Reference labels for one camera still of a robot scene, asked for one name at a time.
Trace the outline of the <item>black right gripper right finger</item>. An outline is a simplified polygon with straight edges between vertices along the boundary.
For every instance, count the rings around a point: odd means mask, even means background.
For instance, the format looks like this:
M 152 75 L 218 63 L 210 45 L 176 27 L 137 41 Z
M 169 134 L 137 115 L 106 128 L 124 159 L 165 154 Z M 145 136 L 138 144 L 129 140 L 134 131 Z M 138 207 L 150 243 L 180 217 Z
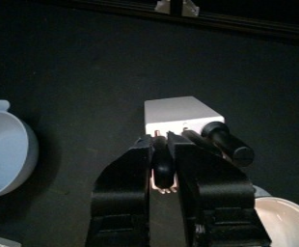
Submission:
M 270 247 L 245 174 L 186 138 L 168 134 L 188 247 Z

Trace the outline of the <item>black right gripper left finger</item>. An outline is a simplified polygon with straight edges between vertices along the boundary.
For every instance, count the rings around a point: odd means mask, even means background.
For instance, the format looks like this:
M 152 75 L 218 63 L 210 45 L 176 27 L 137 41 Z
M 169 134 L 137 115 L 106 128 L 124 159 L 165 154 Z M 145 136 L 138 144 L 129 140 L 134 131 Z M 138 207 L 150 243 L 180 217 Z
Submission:
M 149 247 L 152 137 L 141 136 L 94 183 L 85 247 Z

